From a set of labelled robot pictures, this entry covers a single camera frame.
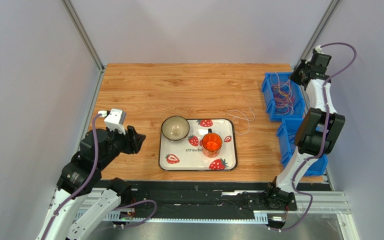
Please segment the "far blue plastic bin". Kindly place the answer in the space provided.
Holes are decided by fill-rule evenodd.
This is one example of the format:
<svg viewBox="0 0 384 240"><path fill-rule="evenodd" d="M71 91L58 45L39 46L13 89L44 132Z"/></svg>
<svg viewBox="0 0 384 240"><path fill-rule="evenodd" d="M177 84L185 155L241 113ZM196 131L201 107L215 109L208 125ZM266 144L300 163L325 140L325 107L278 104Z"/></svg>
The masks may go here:
<svg viewBox="0 0 384 240"><path fill-rule="evenodd" d="M272 122L302 118L305 100L300 87L289 80L289 72L266 72L261 85L266 113Z"/></svg>

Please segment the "aluminium frame rail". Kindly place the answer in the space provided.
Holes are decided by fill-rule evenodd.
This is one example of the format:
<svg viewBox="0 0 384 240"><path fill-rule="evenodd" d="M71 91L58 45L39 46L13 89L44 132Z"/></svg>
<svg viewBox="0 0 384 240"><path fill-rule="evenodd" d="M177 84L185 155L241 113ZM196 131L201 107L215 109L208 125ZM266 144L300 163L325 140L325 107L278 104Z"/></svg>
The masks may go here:
<svg viewBox="0 0 384 240"><path fill-rule="evenodd" d="M271 228L293 215L300 225L311 215L333 214L346 240L359 238L346 195L321 183L301 183L298 192L282 193L267 182L132 181L115 187L111 197L120 203L104 198L102 207L105 218L116 223L128 209L138 221L250 222Z"/></svg>

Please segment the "beige ceramic bowl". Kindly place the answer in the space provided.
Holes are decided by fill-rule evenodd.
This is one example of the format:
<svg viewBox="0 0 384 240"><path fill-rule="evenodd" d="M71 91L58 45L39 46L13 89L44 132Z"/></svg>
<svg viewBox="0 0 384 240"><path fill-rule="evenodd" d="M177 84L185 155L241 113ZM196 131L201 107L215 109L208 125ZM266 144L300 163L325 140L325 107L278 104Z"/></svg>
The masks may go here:
<svg viewBox="0 0 384 240"><path fill-rule="evenodd" d="M190 124L182 116L168 117L161 125L162 135L170 141L180 141L186 138L190 131Z"/></svg>

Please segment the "orange transparent mug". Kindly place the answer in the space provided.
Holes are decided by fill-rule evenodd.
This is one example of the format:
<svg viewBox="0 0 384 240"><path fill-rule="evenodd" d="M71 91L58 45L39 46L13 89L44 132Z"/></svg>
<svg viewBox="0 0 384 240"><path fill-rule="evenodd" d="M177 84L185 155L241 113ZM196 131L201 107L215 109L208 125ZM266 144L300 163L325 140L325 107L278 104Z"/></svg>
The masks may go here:
<svg viewBox="0 0 384 240"><path fill-rule="evenodd" d="M217 157L222 149L223 141L220 135L214 133L211 128L202 138L202 152L208 158Z"/></svg>

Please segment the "blue plastic bin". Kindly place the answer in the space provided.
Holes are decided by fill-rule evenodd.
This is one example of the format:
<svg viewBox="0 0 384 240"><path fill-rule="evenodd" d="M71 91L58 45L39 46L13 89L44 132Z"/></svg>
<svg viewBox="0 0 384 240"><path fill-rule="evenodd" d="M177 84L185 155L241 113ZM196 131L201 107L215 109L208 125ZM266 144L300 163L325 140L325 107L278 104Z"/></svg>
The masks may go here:
<svg viewBox="0 0 384 240"><path fill-rule="evenodd" d="M302 118L305 100L300 87L289 80L289 72L266 72L261 85L266 113L272 122Z"/></svg>
<svg viewBox="0 0 384 240"><path fill-rule="evenodd" d="M286 117L281 120L281 124L277 129L276 136L279 140L281 154L280 163L283 165L284 169L287 167L288 162L294 154L296 148L294 145L295 135L302 122L303 118ZM327 165L328 158L326 155L323 155L308 168L304 176L322 176L326 171Z"/></svg>

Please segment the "near blue plastic bin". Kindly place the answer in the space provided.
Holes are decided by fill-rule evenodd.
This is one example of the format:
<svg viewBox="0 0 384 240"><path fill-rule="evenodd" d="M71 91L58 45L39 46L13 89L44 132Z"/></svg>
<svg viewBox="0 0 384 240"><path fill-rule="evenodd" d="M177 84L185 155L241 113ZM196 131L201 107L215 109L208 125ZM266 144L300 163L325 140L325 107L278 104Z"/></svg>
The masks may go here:
<svg viewBox="0 0 384 240"><path fill-rule="evenodd" d="M302 122L303 118L286 117L281 120L281 124L277 129L276 136L279 140L281 154L280 163L283 165L284 169L287 167L288 162L294 154L296 148L294 145L295 135ZM328 158L326 155L323 155L308 168L304 176L322 176L326 171L327 165Z"/></svg>

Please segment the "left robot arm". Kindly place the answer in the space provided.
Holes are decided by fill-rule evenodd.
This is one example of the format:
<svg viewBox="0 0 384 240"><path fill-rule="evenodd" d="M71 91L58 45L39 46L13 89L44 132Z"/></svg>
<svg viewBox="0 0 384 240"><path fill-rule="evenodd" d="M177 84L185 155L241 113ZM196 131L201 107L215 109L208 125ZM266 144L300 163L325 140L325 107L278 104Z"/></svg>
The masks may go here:
<svg viewBox="0 0 384 240"><path fill-rule="evenodd" d="M74 218L102 179L104 170L120 154L137 154L146 135L128 126L118 130L92 129L81 140L79 151L65 165L56 184L50 212L37 236L39 240L81 240L88 237L113 209L132 202L132 186L120 179L109 181L98 201L75 221Z"/></svg>

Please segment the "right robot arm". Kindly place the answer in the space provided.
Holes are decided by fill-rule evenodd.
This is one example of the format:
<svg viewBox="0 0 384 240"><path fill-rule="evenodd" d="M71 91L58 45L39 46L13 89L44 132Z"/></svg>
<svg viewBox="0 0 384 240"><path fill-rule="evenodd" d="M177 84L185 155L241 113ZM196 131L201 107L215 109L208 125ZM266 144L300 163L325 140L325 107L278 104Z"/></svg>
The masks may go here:
<svg viewBox="0 0 384 240"><path fill-rule="evenodd" d="M309 60L301 60L288 77L305 88L310 108L295 134L292 158L268 184L263 200L269 209L284 210L292 204L298 182L313 163L333 150L344 127L346 118L334 108L331 77L326 74L331 58L315 51Z"/></svg>

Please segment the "white strawberry tray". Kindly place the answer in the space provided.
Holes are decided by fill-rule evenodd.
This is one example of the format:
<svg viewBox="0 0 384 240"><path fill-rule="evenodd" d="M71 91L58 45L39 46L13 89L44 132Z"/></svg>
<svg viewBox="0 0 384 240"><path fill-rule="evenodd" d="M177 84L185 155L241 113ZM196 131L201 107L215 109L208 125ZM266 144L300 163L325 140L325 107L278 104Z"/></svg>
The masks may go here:
<svg viewBox="0 0 384 240"><path fill-rule="evenodd" d="M235 129L226 118L188 119L185 138L170 140L160 134L159 166L165 171L231 171L238 165ZM206 156L202 140L212 130L221 137L217 156Z"/></svg>

